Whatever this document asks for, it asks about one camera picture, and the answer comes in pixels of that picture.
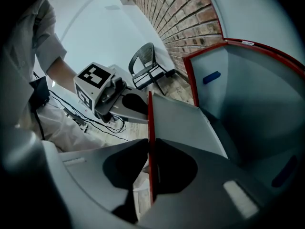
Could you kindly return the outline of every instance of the blue slot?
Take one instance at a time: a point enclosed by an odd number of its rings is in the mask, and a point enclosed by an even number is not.
[[[212,73],[212,74],[210,74],[210,75],[204,77],[204,78],[203,78],[203,83],[206,85],[206,84],[208,84],[209,82],[211,82],[211,81],[217,79],[220,75],[221,75],[220,72],[215,71],[214,73]]]

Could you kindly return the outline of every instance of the floor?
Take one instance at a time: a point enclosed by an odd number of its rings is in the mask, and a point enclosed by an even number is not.
[[[179,75],[175,74],[169,78],[163,77],[158,80],[158,84],[167,97],[194,105],[191,87]],[[144,91],[151,91],[152,93],[161,95],[161,92],[154,84],[147,86]],[[129,122],[126,122],[125,124],[126,130],[122,133],[116,134],[116,136],[124,138],[128,141],[148,137],[147,125]],[[122,127],[122,122],[117,121],[116,123],[110,123],[109,126],[115,129],[120,129]],[[125,140],[121,140],[109,134],[103,133],[94,127],[90,128],[88,133],[102,139],[109,146],[126,142]],[[136,214],[138,219],[140,219],[141,216],[151,207],[148,173],[141,172],[139,174],[138,178],[133,184],[133,197]]]

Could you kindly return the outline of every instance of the brick wall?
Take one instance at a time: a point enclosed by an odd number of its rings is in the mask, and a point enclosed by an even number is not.
[[[222,40],[210,0],[134,0],[162,39],[176,70],[182,57]]]

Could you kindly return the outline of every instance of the black plastic chair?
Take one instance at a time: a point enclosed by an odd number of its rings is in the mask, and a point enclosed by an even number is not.
[[[141,60],[143,66],[144,66],[144,69],[140,70],[137,74],[135,74],[134,71],[133,71],[133,66],[134,66],[134,63],[135,63],[135,61],[137,60],[138,57]],[[150,62],[150,61],[152,61],[152,64],[146,67],[145,64]],[[138,89],[136,84],[140,80],[142,80],[144,77],[149,76],[150,79],[152,80],[152,82],[157,85],[157,87],[159,88],[160,92],[165,96],[165,94],[162,91],[161,87],[158,85],[158,83],[155,81],[155,79],[153,78],[153,76],[151,74],[151,72],[156,70],[158,67],[160,67],[163,71],[165,71],[165,73],[167,72],[163,67],[161,67],[156,62],[154,45],[151,42],[149,42],[149,43],[145,44],[144,46],[142,46],[135,53],[135,55],[132,57],[132,59],[131,59],[131,61],[129,63],[128,69],[129,69],[130,74],[132,75],[132,81],[133,81],[134,86]]]

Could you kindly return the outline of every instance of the person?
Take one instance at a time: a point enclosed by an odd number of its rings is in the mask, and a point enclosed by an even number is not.
[[[29,83],[34,80],[33,68],[36,55],[43,72],[58,85],[74,93],[73,78],[76,73],[64,61],[67,51],[55,34],[54,8],[48,0],[19,1],[20,4],[15,4],[11,13],[6,14],[10,19],[6,29],[9,30],[12,26],[13,30],[8,38],[1,38],[5,43],[1,54],[0,73],[10,75],[11,79],[16,78],[18,74]],[[15,86],[12,85],[8,89],[12,91],[11,98],[14,98],[14,102],[21,102],[23,95],[14,93],[14,88]],[[31,129],[42,138],[37,120],[30,113],[29,108],[29,104],[26,104],[18,126]],[[6,113],[9,111],[11,109],[8,107],[7,111],[2,111],[3,119],[7,117]],[[52,96],[49,103],[39,108],[37,113],[45,139],[53,142],[61,151],[98,148],[105,145],[100,139],[83,133],[78,125],[57,107]]]

